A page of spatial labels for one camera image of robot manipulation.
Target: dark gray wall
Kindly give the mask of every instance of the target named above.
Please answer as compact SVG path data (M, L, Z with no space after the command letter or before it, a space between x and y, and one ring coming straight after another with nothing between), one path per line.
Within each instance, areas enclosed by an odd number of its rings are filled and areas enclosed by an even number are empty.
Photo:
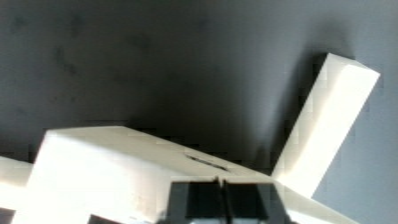
M398 221L398 2L0 3L0 151L128 125L270 173L325 53L382 73L314 198Z

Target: white block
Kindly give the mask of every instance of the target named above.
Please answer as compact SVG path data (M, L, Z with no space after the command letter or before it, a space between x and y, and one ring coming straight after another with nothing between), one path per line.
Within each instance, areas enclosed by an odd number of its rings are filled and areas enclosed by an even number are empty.
M272 173L305 197L313 196L378 75L357 61L327 55Z

